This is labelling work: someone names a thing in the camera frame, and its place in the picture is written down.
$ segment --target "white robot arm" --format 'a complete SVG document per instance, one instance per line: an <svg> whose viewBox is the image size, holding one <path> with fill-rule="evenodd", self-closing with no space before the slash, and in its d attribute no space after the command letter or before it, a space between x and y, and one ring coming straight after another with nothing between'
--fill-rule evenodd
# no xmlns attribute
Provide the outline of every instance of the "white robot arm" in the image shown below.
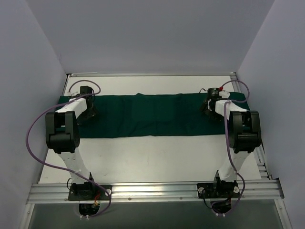
<svg viewBox="0 0 305 229"><path fill-rule="evenodd" d="M88 96L77 99L55 112L48 112L45 119L48 148L53 149L63 159L68 169L76 171L93 181L93 177L86 168L78 149L81 140L78 124L96 116L98 113L93 106L92 93L92 88L81 86L80 94L71 98L70 101L81 95L88 94ZM70 173L70 175L72 185L68 200L84 200L96 196L96 186L86 182L74 173Z"/></svg>
<svg viewBox="0 0 305 229"><path fill-rule="evenodd" d="M259 113L243 109L233 102L228 103L230 93L220 88L208 89L207 98L201 106L201 111L215 122L223 122L226 117L228 123L228 145L230 156L226 156L222 166L216 171L214 182L211 184L197 184L199 198L227 198L239 197L237 173L244 161L256 147L261 145L261 128ZM224 212L230 207L224 204Z"/></svg>

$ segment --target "gray floor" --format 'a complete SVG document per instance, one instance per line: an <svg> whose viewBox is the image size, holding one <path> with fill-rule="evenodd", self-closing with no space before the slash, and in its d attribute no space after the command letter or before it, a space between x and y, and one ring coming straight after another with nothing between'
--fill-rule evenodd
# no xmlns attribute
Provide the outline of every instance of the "gray floor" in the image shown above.
<svg viewBox="0 0 305 229"><path fill-rule="evenodd" d="M216 217L203 202L122 203L89 221L80 220L73 204L36 205L30 229L94 228L234 228L281 229L272 200L243 200L230 215Z"/></svg>

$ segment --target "gray wall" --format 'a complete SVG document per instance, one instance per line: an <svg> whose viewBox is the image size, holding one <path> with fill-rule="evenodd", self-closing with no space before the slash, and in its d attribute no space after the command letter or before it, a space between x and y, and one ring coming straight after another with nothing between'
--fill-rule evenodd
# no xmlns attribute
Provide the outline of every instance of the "gray wall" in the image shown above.
<svg viewBox="0 0 305 229"><path fill-rule="evenodd" d="M304 0L276 0L238 70L260 112L268 165L294 228L305 225L304 12Z"/></svg>
<svg viewBox="0 0 305 229"><path fill-rule="evenodd" d="M274 0L27 0L68 73L228 74Z"/></svg>
<svg viewBox="0 0 305 229"><path fill-rule="evenodd" d="M14 229L40 170L25 147L27 128L57 102L66 78L24 0L0 1L0 34L0 222ZM44 158L43 120L30 138L33 151Z"/></svg>

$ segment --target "purple cable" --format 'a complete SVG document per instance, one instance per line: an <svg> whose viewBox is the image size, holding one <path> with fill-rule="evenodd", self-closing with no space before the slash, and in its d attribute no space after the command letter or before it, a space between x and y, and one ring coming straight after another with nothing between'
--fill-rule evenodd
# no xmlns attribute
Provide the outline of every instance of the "purple cable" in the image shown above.
<svg viewBox="0 0 305 229"><path fill-rule="evenodd" d="M237 201L236 201L235 204L232 206L232 208L226 212L226 214L228 214L229 212L233 211L233 209L235 209L235 207L236 207L237 204L239 203L240 199L242 198L243 193L244 193L244 190L245 190L245 188L246 188L245 180L244 180L244 178L242 177L242 175L240 175L240 174L237 172L237 169L236 169L236 167L235 167L235 165L234 165L234 163L233 163L233 160L232 160L232 157L231 157L231 153L230 153L229 131L228 131L228 121L227 121L227 104L229 104L230 102L235 102L235 103L240 103L240 104L241 104L241 103L245 103L245 102L247 102L247 100L249 99L249 96L250 96L249 87L248 87L244 82L242 82L242 81L240 81L240 80L230 80L230 81L228 81L228 82L225 82L225 83L222 85L222 87L225 86L225 85L228 84L228 83L231 83L231 82L239 82L239 83L243 84L243 85L246 87L247 91L248 91L248 95L247 95L247 97L246 97L245 100L242 100L242 101L230 100L230 101L227 101L227 102L224 103L224 132L225 132L225 141L226 141L226 146L227 146L228 157L229 157L230 164L231 164L232 168L234 169L235 173L236 173L236 174L240 177L240 179L243 181L243 189L242 189L242 191L240 192L240 195L239 195ZM217 203L219 203L219 202L221 202L221 201L216 201L216 202L212 203L212 204L211 204L211 207L213 207L214 204L217 204ZM213 209L212 209L212 211L213 211L214 213L217 213L218 216L221 214L220 212L215 212Z"/></svg>
<svg viewBox="0 0 305 229"><path fill-rule="evenodd" d="M43 165L45 165L45 166L51 167L51 168L56 168L56 169L68 171L68 172L70 172L70 173L74 173L74 174L77 175L78 177L80 177L80 178L82 178L82 179L84 179L84 180L86 180L86 181L92 183L93 185L97 186L97 187L100 188L103 192L105 192L105 193L107 194L107 196L110 197L110 198L109 198L109 203L108 203L108 205L107 205L103 210L98 211L96 214L94 214L94 215L92 215L92 216L89 216L89 217L95 217L95 216L97 216L97 215L102 214L103 212L105 212L105 211L109 208L109 206L110 206L110 204L111 204L111 195L108 193L108 191L107 191L105 188L103 188L102 186L100 186L99 184L95 183L95 182L92 181L92 180L89 180L89 179L85 178L84 176L82 176L81 174L77 173L76 171L74 171L74 170L72 170L72 169L68 169L68 168L64 168L64 167L60 167L60 166L51 165L51 164L48 164L48 163L46 163L46 162L40 160L38 157L36 157L36 156L34 155L34 153L32 152L32 150L31 150L31 148L30 148L30 144L29 144L29 135L30 135L31 129L33 128L34 124L35 124L35 123L36 123L45 113L47 113L47 112L50 111L50 110L53 110L53 109L56 108L56 107L65 106L65 105L67 105L67 104L71 104L71 103L73 103L74 101L76 101L76 100L78 100L78 99L81 99L81 98L83 98L83 97L86 97L86 96L88 96L88 95L96 95L96 94L99 94L99 93L102 91L102 90L101 90L101 87L100 87L98 84L96 84L95 82L93 82L93 81L90 81L90 80L79 80L79 81L77 81L77 82L75 82L75 83L73 83L73 84L71 85L71 87L69 88L69 92L70 92L71 88L72 88L75 84L77 84L78 82L83 82L83 81L93 83L94 85L96 85L96 86L98 87L99 91L98 91L97 93L81 95L81 96L75 98L74 100L71 100L71 101L69 101L69 102L67 102L67 103L54 105L54 106L48 108L47 110L45 110L44 112L42 112L42 113L34 120L34 122L30 125L30 127L29 127L29 129L28 129L28 131L27 131L27 133L26 133L26 136L25 136L25 145L26 145L26 148L27 148L29 154L30 154L36 161L38 161L39 163L41 163L41 164L43 164Z"/></svg>

